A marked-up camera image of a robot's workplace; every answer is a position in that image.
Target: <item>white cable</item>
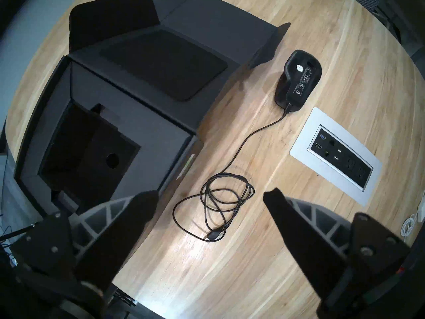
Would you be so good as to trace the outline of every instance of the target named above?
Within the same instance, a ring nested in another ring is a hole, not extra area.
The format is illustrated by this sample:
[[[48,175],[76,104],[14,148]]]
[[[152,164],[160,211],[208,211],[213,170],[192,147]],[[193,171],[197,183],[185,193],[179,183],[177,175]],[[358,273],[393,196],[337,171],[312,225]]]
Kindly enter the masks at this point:
[[[418,212],[412,214],[409,218],[407,218],[403,226],[401,227],[400,234],[404,237],[404,240],[406,240],[406,237],[410,235],[413,231],[413,227],[415,226],[416,220],[418,217]]]

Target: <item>cable connector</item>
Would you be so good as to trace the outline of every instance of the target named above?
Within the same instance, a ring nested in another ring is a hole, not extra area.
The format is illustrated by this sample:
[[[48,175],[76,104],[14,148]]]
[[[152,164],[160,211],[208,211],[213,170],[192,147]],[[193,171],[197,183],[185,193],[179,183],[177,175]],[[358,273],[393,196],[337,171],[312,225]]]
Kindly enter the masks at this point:
[[[220,233],[223,231],[223,229],[220,228],[216,228],[214,230],[212,230],[210,233],[207,234],[207,238],[209,240],[215,240],[219,237]]]

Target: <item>black cable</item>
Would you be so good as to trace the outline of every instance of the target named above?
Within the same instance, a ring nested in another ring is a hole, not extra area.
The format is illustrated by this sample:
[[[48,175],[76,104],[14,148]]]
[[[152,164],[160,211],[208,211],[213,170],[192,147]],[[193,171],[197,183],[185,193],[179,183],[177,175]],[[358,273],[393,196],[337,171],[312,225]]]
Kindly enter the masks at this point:
[[[282,115],[282,117],[273,122],[270,123],[269,125],[266,125],[260,129],[255,130],[254,132],[250,133],[249,136],[247,138],[245,138],[245,140],[242,142],[242,144],[240,145],[238,151],[236,152],[236,154],[233,156],[233,158],[231,159],[231,161],[229,162],[229,164],[219,173],[216,173],[215,175],[211,176],[206,183],[201,187],[201,191],[198,194],[194,194],[191,195],[189,197],[186,197],[182,200],[180,200],[179,202],[177,202],[177,204],[174,206],[174,208],[172,209],[172,218],[174,220],[174,222],[176,223],[176,225],[182,229],[184,232],[186,232],[187,234],[190,234],[191,236],[205,241],[205,242],[217,242],[220,241],[221,239],[224,238],[224,236],[226,235],[226,230],[228,229],[228,227],[230,226],[230,224],[232,223],[233,219],[235,218],[236,214],[239,212],[239,209],[241,208],[241,206],[249,199],[251,199],[254,194],[255,194],[255,189],[254,187],[248,182],[248,180],[242,176],[242,175],[237,175],[234,173],[227,173],[225,172],[230,165],[233,163],[233,161],[235,161],[236,157],[238,156],[239,152],[241,151],[242,147],[245,145],[245,143],[247,142],[247,140],[255,135],[257,132],[264,130],[268,127],[271,127],[272,125],[275,125],[276,123],[279,123],[280,121],[282,121],[284,119],[284,117],[288,114],[288,112],[290,112],[292,105],[288,104],[288,106],[286,107],[284,114]],[[211,184],[219,178],[224,178],[224,177],[231,177],[231,178],[235,178],[238,179],[242,182],[245,183],[245,190],[242,193],[241,196],[239,196],[234,190],[230,189],[230,188],[216,188],[214,190],[211,190]],[[218,191],[228,191],[233,193],[236,198],[238,199],[237,201],[221,201],[220,199],[217,199],[214,196],[214,192],[218,192]],[[191,232],[189,232],[188,230],[186,230],[185,228],[183,228],[175,219],[175,210],[178,207],[179,204],[181,204],[182,202],[192,199],[194,197],[199,197],[199,199],[201,200],[202,204],[204,205],[204,218],[205,218],[205,225],[207,226],[207,228],[210,230],[210,232],[206,235],[207,239],[203,239]],[[208,199],[211,200],[211,202],[214,204],[215,208],[212,208],[210,206],[207,205],[207,197]],[[221,203],[222,205],[235,205],[234,207],[230,208],[230,209],[221,209],[218,205],[218,203]],[[223,219],[223,225],[219,226],[218,228],[210,228],[210,226],[208,225],[208,221],[207,221],[207,209],[211,210],[211,211],[215,211],[220,213],[221,218]],[[230,217],[229,220],[226,220],[226,218],[224,217],[224,213],[228,213],[228,212],[232,212],[232,216]]]

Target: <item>screw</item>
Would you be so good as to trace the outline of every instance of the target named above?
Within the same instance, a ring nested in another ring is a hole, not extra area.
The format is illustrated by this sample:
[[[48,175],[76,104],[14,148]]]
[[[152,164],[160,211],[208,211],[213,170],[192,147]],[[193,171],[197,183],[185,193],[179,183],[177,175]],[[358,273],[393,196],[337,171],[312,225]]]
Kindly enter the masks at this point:
[[[389,236],[385,239],[386,242],[391,243],[392,245],[395,245],[397,243],[397,240],[395,240],[393,237]]]
[[[369,247],[360,248],[360,252],[363,256],[372,256],[374,254],[373,250],[371,250]]]

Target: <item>wire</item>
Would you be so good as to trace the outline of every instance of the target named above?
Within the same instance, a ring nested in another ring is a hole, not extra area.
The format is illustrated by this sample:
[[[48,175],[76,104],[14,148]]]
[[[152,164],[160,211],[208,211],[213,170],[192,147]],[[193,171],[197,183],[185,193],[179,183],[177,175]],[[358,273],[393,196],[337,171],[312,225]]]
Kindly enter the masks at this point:
[[[228,165],[219,173],[216,173],[215,175],[211,176],[206,182],[205,184],[201,187],[201,191],[198,194],[194,194],[191,195],[189,197],[186,197],[182,200],[180,200],[179,202],[176,203],[176,205],[174,206],[174,208],[172,209],[172,218],[174,220],[174,222],[176,223],[176,225],[182,229],[184,232],[186,232],[187,234],[205,241],[205,242],[217,242],[220,241],[221,239],[224,238],[224,236],[226,235],[226,230],[229,228],[230,224],[232,223],[233,219],[235,218],[236,214],[239,212],[239,209],[241,208],[241,206],[249,199],[251,199],[254,194],[255,194],[255,189],[254,187],[248,182],[248,180],[242,176],[242,175],[237,175],[234,173],[227,173],[226,170],[230,167],[230,165],[233,163],[233,161],[235,161],[236,157],[238,156],[239,152],[241,151],[242,147],[245,145],[245,143],[247,142],[247,140],[255,135],[257,132],[260,132],[268,127],[271,127],[272,125],[275,125],[276,123],[279,123],[280,121],[282,121],[284,119],[284,117],[290,112],[292,105],[288,104],[288,106],[286,107],[284,114],[282,115],[282,117],[273,122],[270,123],[260,129],[255,130],[254,132],[250,133],[248,135],[248,137],[245,138],[245,140],[242,142],[242,144],[240,145],[239,149],[236,151],[236,154],[233,156],[233,158],[231,159],[231,161],[228,163]],[[225,178],[225,177],[231,177],[237,180],[242,181],[243,183],[245,183],[245,189],[242,193],[241,196],[239,196],[239,194],[230,189],[230,188],[216,188],[216,189],[211,189],[211,184],[220,178]],[[218,199],[216,196],[214,196],[215,192],[219,192],[219,191],[227,191],[232,193],[236,198],[237,201],[222,201],[220,199]],[[201,238],[200,236],[197,236],[191,232],[189,232],[188,230],[186,230],[185,228],[183,228],[178,222],[177,219],[175,218],[175,210],[176,208],[183,203],[186,200],[195,198],[195,197],[199,197],[199,199],[201,200],[202,204],[204,205],[204,219],[205,219],[205,225],[207,226],[207,228],[210,230],[210,232],[205,236],[205,238]],[[215,208],[210,207],[207,204],[208,199],[214,204]],[[234,207],[232,208],[228,208],[228,209],[221,209],[219,206],[219,203],[222,205],[234,205]],[[211,228],[208,224],[208,220],[207,220],[207,213],[208,210],[211,211],[215,211],[220,213],[220,216],[223,220],[223,224],[217,228]],[[229,213],[232,212],[231,217],[229,218],[229,220],[226,220],[226,217],[224,217],[224,213]]]
[[[401,236],[404,237],[404,241],[406,241],[406,237],[409,236],[410,233],[412,233],[417,217],[418,217],[418,212],[412,214],[409,218],[407,218],[404,221],[400,231]]]

